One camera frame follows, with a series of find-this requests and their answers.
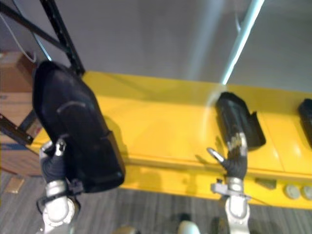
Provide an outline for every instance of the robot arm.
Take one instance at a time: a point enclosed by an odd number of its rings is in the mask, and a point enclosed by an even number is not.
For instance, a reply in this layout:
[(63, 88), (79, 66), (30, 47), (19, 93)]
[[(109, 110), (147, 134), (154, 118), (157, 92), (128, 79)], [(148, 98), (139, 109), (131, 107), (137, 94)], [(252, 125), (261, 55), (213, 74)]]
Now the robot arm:
[(207, 151), (227, 171), (226, 184), (217, 182), (211, 185), (214, 193), (221, 194), (222, 204), (219, 233), (249, 234), (248, 220), (250, 207), (249, 196), (244, 194), (244, 177), (247, 172), (247, 141), (243, 132), (232, 137), (229, 144), (228, 158), (224, 158), (217, 151), (208, 148)]
[(42, 234), (68, 234), (74, 231), (79, 204), (69, 197), (70, 191), (65, 179), (65, 150), (66, 143), (63, 139), (59, 139), (55, 146), (49, 141), (40, 150), (42, 175), (47, 182), (46, 196), (38, 201), (44, 206)]

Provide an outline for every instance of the white wall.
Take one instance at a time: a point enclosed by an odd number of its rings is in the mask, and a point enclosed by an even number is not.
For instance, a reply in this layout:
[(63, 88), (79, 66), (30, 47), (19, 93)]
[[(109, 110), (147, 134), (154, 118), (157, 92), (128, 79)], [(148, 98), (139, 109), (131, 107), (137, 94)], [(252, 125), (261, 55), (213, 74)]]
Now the white wall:
[[(39, 1), (16, 1), (54, 35)], [(242, 18), (249, 0), (56, 2), (86, 70), (218, 82), (237, 34), (234, 12)], [(312, 1), (266, 0), (230, 83), (312, 91), (311, 20)], [(38, 50), (30, 34), (14, 29), (26, 49)], [(1, 49), (12, 49), (8, 40), (1, 36)]]

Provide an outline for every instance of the yellow table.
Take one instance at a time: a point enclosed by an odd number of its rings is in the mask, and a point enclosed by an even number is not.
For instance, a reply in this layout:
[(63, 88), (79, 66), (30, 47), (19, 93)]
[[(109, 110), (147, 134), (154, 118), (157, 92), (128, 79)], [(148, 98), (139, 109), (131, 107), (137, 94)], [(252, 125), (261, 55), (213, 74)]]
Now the yellow table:
[[(297, 113), (312, 93), (98, 72), (85, 73), (83, 80), (95, 93), (127, 164), (123, 187), (218, 198), (210, 183), (223, 170), (206, 148), (226, 155), (214, 106), (218, 95), (229, 91), (258, 112), (267, 140), (248, 155), (246, 192), (261, 200), (253, 202), (312, 208), (312, 201), (292, 201), (282, 190), (289, 181), (312, 185), (312, 149)], [(38, 151), (47, 140), (42, 131), (31, 148)], [(255, 184), (256, 177), (278, 179), (277, 188)]]

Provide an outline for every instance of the round button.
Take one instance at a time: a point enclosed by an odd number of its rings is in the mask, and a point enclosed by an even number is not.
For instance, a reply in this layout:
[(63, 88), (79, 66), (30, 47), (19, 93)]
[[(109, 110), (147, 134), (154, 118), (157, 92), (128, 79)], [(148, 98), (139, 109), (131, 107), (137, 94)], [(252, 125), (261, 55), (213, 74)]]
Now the round button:
[(303, 186), (301, 188), (302, 196), (307, 200), (312, 200), (312, 187), (311, 186)]
[(298, 199), (300, 197), (299, 189), (292, 184), (286, 185), (285, 194), (290, 199)]

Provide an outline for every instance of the gray carpet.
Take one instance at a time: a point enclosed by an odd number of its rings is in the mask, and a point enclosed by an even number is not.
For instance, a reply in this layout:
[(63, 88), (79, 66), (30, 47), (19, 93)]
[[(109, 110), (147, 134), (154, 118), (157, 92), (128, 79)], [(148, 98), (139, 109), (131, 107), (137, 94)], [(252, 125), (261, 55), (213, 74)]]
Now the gray carpet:
[[(42, 219), (35, 202), (43, 193), (42, 178), (27, 178), (17, 195), (4, 192), (11, 174), (1, 173), (0, 234), (35, 234)], [(76, 234), (110, 234), (131, 225), (142, 234), (175, 234), (179, 217), (190, 214), (202, 234), (211, 234), (218, 217), (216, 201), (114, 189), (81, 195)], [(257, 234), (312, 233), (312, 211), (251, 206), (250, 229)]]

